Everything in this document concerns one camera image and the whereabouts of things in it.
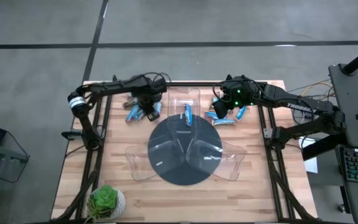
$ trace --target wooden table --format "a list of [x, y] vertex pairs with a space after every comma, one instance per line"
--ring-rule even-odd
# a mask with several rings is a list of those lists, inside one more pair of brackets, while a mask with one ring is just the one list
[[[268, 81], [268, 83], [284, 88], [282, 80]], [[210, 87], [200, 87], [200, 92], [201, 114], [203, 114], [209, 108], [213, 94]], [[164, 94], [160, 121], [167, 117], [167, 98], [167, 94]], [[248, 107], [237, 125], [216, 127], [222, 141], [241, 146], [246, 151], [239, 178], [236, 181], [228, 181], [211, 175], [198, 184], [178, 186], [162, 180], [159, 176], [140, 182], [132, 178], [125, 151], [130, 146], [147, 142], [158, 122], [149, 122], [145, 118], [136, 123], [126, 123], [128, 111], [122, 108], [122, 103], [126, 99], [127, 94], [114, 95], [112, 98], [99, 180], [99, 186], [110, 184], [125, 194], [126, 208], [121, 217], [115, 221], [277, 221], [256, 106]], [[102, 119], [103, 107], [101, 111], [100, 118]], [[274, 109], [274, 114], [277, 126], [293, 126], [289, 109], [277, 108]], [[266, 110], [265, 119], [267, 126], [270, 126], [267, 115]], [[78, 120], [75, 120], [73, 128], [81, 128]], [[295, 140], [289, 143], [298, 145]], [[68, 145], [67, 152], [82, 144], [80, 139], [72, 141]], [[85, 155], [86, 150], [80, 149], [65, 159], [51, 218], [62, 214], [78, 193]], [[300, 150], [297, 147], [287, 146], [283, 150], [283, 157], [292, 192], [302, 206], [316, 217], [313, 196]], [[280, 192], [280, 200], [285, 217], [288, 217], [282, 192]]]

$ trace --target gray floor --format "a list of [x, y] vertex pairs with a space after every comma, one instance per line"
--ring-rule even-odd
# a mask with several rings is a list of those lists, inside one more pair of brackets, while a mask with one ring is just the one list
[[[0, 0], [0, 44], [91, 43], [101, 3]], [[304, 40], [358, 40], [358, 1], [110, 0], [100, 37], [100, 42]], [[31, 155], [20, 181], [4, 186], [0, 223], [48, 220], [67, 144], [60, 132], [72, 122], [66, 97], [80, 84], [88, 54], [89, 49], [0, 50], [0, 127]], [[289, 90], [327, 79], [330, 64], [356, 55], [358, 45], [98, 49], [90, 80], [149, 71], [167, 72], [173, 80], [222, 80], [230, 73], [282, 79]], [[317, 87], [310, 94], [324, 91]], [[336, 211], [339, 188], [310, 181], [319, 217], [351, 223], [351, 216]]]

